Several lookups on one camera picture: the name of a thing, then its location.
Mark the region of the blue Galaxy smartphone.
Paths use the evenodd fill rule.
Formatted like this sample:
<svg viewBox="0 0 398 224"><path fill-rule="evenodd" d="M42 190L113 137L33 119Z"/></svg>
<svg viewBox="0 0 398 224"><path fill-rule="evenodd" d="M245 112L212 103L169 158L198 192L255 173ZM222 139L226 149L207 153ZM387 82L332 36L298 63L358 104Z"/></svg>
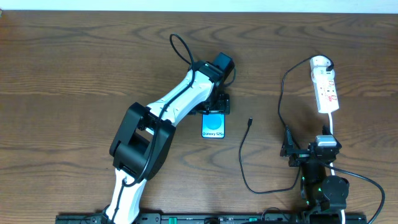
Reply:
<svg viewBox="0 0 398 224"><path fill-rule="evenodd" d="M223 139L225 136L225 115L202 115L201 136L203 138Z"/></svg>

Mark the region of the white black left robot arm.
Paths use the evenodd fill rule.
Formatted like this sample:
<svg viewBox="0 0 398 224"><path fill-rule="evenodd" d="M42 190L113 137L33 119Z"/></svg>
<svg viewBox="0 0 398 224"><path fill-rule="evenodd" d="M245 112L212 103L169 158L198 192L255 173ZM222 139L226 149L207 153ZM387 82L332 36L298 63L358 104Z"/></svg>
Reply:
<svg viewBox="0 0 398 224"><path fill-rule="evenodd" d="M230 113L224 81L234 69L233 59L224 53L212 62L197 61L161 99L147 106L135 102L127 109L109 148L116 183L102 223L132 223L138 217L146 182L164 164L176 127L184 117Z"/></svg>

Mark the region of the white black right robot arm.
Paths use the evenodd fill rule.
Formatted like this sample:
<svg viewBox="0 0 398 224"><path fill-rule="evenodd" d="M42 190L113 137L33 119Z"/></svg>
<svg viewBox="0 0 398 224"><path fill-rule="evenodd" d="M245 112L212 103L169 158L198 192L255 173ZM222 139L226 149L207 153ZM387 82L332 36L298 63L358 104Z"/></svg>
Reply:
<svg viewBox="0 0 398 224"><path fill-rule="evenodd" d="M290 129L285 127L280 156L288 157L289 166L301 170L300 190L308 206L299 215L302 223L346 223L349 182L326 173L340 149L341 144L325 126L306 149L297 147Z"/></svg>

